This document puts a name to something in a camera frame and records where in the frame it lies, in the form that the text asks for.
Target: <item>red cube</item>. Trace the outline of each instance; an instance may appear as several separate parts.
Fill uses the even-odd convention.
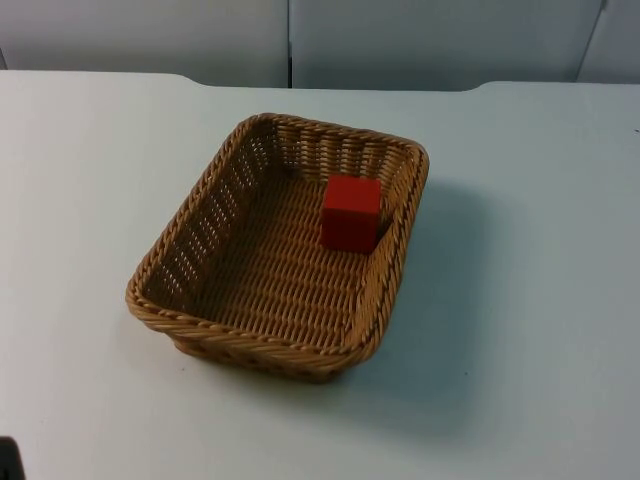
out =
[[[371,253],[379,217],[379,180],[331,175],[322,206],[320,243],[332,250]]]

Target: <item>basket rim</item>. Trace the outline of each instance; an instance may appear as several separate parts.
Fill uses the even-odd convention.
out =
[[[257,334],[248,330],[237,329],[212,322],[211,320],[196,317],[186,312],[163,308],[145,297],[142,293],[151,273],[154,270],[154,266],[165,257],[170,246],[180,233],[181,226],[188,222],[190,216],[197,210],[200,200],[211,190],[215,183],[214,180],[217,173],[224,165],[227,164],[227,162],[230,161],[235,145],[245,139],[251,133],[251,130],[255,125],[262,122],[273,122],[288,126],[298,125],[306,129],[312,128],[319,133],[338,135],[342,138],[349,138],[353,136],[360,140],[364,139],[383,142],[405,150],[407,155],[418,162],[420,178],[416,179],[419,183],[419,185],[416,185],[418,188],[415,189],[417,198],[414,199],[415,208],[412,212],[408,212],[409,214],[412,213],[412,218],[404,218],[406,217],[405,214],[407,212],[403,212],[401,216],[405,221],[403,223],[404,229],[402,232],[399,230],[399,226],[396,224],[397,222],[395,219],[393,221],[394,225],[392,225],[396,227],[396,230],[392,232],[395,237],[392,251],[397,255],[398,250],[401,247],[404,247],[402,258],[397,259],[402,267],[404,264],[404,255],[406,255],[406,243],[408,242],[409,236],[408,233],[411,230],[415,219],[416,210],[420,203],[420,197],[428,176],[430,164],[429,156],[422,145],[413,140],[374,130],[310,120],[288,114],[262,113],[243,120],[228,135],[218,152],[213,157],[213,160],[205,168],[199,180],[181,204],[178,211],[174,214],[158,239],[152,245],[151,249],[136,267],[133,276],[127,284],[125,293],[126,303],[131,313],[137,318],[143,320],[149,328],[165,333],[174,340],[212,342],[217,345],[224,344],[226,348],[230,349],[239,348],[238,344],[241,343],[242,350],[259,350],[261,355],[274,357],[279,360],[291,361],[294,359],[296,363],[312,364],[310,366],[313,366],[314,368],[320,368],[323,366],[332,366],[332,368],[337,367],[340,369],[345,368],[348,364],[357,363],[358,361],[362,361],[364,358],[373,354],[377,348],[377,343],[379,343],[374,342],[374,339],[379,340],[379,337],[381,337],[384,330],[386,330],[390,310],[386,315],[385,325],[383,325],[382,331],[379,332],[380,335],[375,334],[376,325],[370,325],[369,327],[371,328],[365,331],[360,341],[352,344],[323,348],[305,343],[291,342],[277,336]],[[408,203],[409,199],[402,202],[401,207],[403,210],[406,210]],[[393,284],[393,291],[386,292],[391,297],[392,303],[397,294],[397,289],[400,283],[399,280],[400,279],[397,279],[396,282],[391,282]],[[311,356],[309,356],[306,361],[301,361],[300,352],[310,354]],[[319,359],[314,360],[312,356],[317,356]]]

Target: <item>basket bottom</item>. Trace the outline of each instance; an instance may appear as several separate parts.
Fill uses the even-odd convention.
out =
[[[195,315],[292,343],[342,346],[369,257],[320,245],[325,184],[273,175],[202,285]]]

